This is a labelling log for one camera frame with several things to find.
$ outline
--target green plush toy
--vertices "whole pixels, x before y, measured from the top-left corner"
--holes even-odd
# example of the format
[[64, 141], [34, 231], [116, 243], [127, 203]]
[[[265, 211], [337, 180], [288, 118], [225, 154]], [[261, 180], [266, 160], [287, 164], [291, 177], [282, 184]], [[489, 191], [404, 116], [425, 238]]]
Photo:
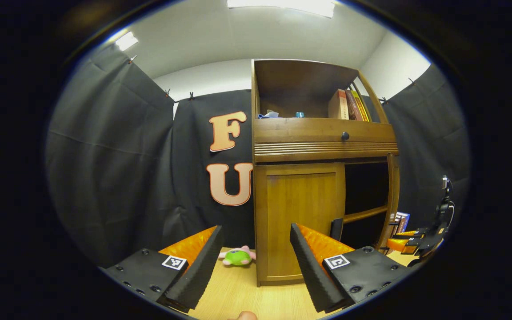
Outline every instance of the green plush toy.
[[221, 252], [219, 259], [223, 259], [224, 265], [247, 265], [256, 260], [256, 253], [250, 251], [247, 245], [241, 248], [230, 249], [229, 251]]

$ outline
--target table surface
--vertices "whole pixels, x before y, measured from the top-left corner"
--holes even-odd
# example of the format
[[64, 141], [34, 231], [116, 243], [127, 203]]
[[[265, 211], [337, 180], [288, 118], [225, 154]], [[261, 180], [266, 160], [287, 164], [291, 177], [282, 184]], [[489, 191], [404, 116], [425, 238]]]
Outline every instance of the table surface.
[[[398, 252], [390, 253], [389, 257], [402, 265], [415, 258]], [[236, 319], [242, 311], [254, 312], [258, 320], [306, 320], [327, 315], [315, 311], [305, 284], [258, 288], [254, 261], [238, 267], [225, 266], [217, 260], [205, 293], [188, 315], [201, 320], [227, 320]]]

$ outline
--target orange letter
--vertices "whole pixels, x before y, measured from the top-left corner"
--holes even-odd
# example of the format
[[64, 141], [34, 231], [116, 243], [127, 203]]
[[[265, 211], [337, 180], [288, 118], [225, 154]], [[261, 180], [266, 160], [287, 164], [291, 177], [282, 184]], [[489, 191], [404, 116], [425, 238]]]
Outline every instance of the orange letter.
[[226, 164], [209, 164], [207, 171], [211, 177], [211, 195], [216, 202], [224, 205], [241, 205], [250, 199], [250, 172], [252, 164], [236, 164], [234, 170], [238, 171], [238, 179], [240, 181], [240, 191], [237, 195], [229, 195], [226, 193], [224, 186], [224, 174], [228, 171]]
[[234, 138], [238, 138], [240, 135], [240, 124], [236, 120], [240, 122], [246, 121], [244, 112], [238, 111], [209, 119], [209, 122], [213, 124], [212, 152], [234, 148], [234, 141], [229, 139], [228, 134], [231, 133]]

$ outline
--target white wall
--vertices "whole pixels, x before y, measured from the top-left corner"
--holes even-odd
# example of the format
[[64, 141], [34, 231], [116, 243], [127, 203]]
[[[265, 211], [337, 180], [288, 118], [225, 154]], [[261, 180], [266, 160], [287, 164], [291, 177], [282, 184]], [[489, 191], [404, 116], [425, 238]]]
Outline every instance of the white wall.
[[[209, 63], [179, 70], [154, 79], [169, 95], [179, 101], [187, 99], [189, 92], [195, 96], [225, 91], [250, 89], [252, 87], [251, 59]], [[368, 83], [379, 98], [390, 99], [412, 80], [418, 79], [428, 69], [430, 61], [418, 50], [388, 31], [371, 57], [361, 67]], [[362, 95], [366, 90], [358, 81]], [[173, 106], [173, 117], [177, 104]]]
[[[390, 99], [415, 81], [430, 66], [430, 61], [398, 35], [388, 31], [370, 58], [360, 68], [380, 99]], [[355, 82], [367, 95], [360, 82]]]

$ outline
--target wooden cabinet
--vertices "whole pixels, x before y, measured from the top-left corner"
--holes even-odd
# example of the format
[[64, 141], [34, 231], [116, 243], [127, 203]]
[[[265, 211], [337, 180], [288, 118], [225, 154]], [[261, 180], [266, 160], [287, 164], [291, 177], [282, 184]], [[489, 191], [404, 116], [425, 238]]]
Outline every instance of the wooden cabinet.
[[[333, 94], [352, 85], [358, 91], [357, 79], [380, 123], [327, 118]], [[268, 109], [283, 118], [257, 118]], [[295, 112], [305, 117], [295, 118]], [[252, 145], [258, 286], [303, 282], [289, 239], [294, 222], [329, 234], [333, 219], [360, 221], [355, 226], [366, 233], [349, 241], [386, 245], [398, 208], [399, 152], [360, 71], [314, 61], [253, 60]], [[374, 171], [359, 174], [364, 170]], [[357, 190], [367, 192], [357, 197]]]

